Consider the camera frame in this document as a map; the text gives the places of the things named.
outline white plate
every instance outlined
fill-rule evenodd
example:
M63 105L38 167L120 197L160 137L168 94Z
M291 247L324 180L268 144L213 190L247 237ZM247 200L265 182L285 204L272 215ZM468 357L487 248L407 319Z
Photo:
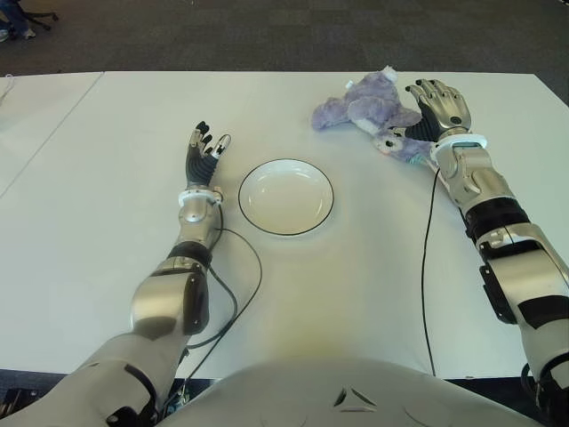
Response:
M249 172L239 206L255 227L292 236L312 230L332 209L332 185L318 168L300 160L273 160Z

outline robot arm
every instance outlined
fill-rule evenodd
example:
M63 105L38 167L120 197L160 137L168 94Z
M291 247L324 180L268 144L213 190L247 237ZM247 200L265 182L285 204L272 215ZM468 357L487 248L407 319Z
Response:
M34 405L2 420L6 426L146 426L168 397L188 339L206 326L206 273L221 193L209 188L224 135L211 144L209 127L192 133L187 189L180 194L180 235L165 261L132 300L132 331L104 343L74 373Z
M500 320L520 328L536 404L557 425L568 425L569 269L494 170L486 139L469 132L462 95L437 80L406 90L423 119L392 132L434 141L431 160L485 263L488 299Z

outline plush toy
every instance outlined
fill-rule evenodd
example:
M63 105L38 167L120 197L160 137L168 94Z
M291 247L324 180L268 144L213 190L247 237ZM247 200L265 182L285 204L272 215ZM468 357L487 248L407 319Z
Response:
M406 163L427 163L429 141L394 135L389 128L408 127L421 120L421 114L406 109L399 101L395 82L397 73L387 66L348 84L343 98L328 98L312 114L312 127L320 131L340 123L352 122L369 133L373 145L383 154Z

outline chair leg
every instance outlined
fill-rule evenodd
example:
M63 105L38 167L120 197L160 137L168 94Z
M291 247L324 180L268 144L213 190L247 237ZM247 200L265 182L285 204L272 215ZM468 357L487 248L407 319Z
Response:
M35 23L36 25L39 25L41 28L43 28L45 31L50 31L52 29L52 27L50 27L47 24L44 24L43 22L39 21L39 20L35 20L34 18L32 18L30 15L28 15L27 13L24 14L24 16L26 17L27 20L29 20L30 22Z
M52 18L53 20L60 20L55 12L48 12L48 13L32 13L32 12L24 12L27 17L30 18Z
M22 15L24 15L26 17L27 20L29 20L30 22L35 23L36 25L39 25L41 28L45 29L46 31L49 31L52 29L52 27L50 27L47 24L44 24L43 22L40 22L39 20L36 20L35 18L47 18L47 17L52 17L52 19L54 21L56 20L60 20L60 17L57 16L57 14L55 12L48 12L48 13L33 13L33 12L26 12L24 11L19 3L16 3L16 5L18 5L18 7L20 8L20 12Z

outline plate rim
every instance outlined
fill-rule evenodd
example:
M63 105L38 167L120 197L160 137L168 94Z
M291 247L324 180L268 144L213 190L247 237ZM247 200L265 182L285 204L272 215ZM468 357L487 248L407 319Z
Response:
M262 227L258 226L257 224L255 224L253 221L251 221L249 219L249 217L245 214L244 210L243 210L243 206L241 205L241 189L243 188L243 184L245 181L247 181L247 178L249 178L249 175L251 175L254 171L256 171L257 169L259 169L261 166L267 165L269 163L273 163L273 162L278 162L280 160L293 160L295 162L301 162L301 163L306 163L307 165L311 165L312 167L314 167L317 171L319 171L328 181L328 185L330 185L330 191L332 192L332 203L330 204L330 209L328 209L328 212L326 213L326 216L322 219L322 221L318 222L314 227L311 227L310 229L304 230L304 231L300 231L298 233L277 233L275 231L269 231L269 230L265 230ZM328 216L330 216L330 213L332 212L333 206L334 206L334 201L335 201L335 196L334 196L334 187L332 185L332 183L330 182L330 178L328 178L328 175L326 175L324 173L324 171L322 169L320 169L318 166L313 165L312 163L306 161L306 160L301 160L299 158L291 158L291 157L280 157L280 158L274 158L272 160L268 160L266 162L263 162L259 165L256 165L251 171L249 171L247 173L247 175L241 180L241 184L239 184L239 191L237 192L237 203L239 204L239 210L241 211L241 214L244 216L244 218L256 229L264 231L268 234L272 234L275 236L299 236L300 234L304 234L304 233L308 233L309 231L312 231L313 229L315 229L316 227L318 227L320 224L322 224L324 221L326 221L326 219L328 218Z

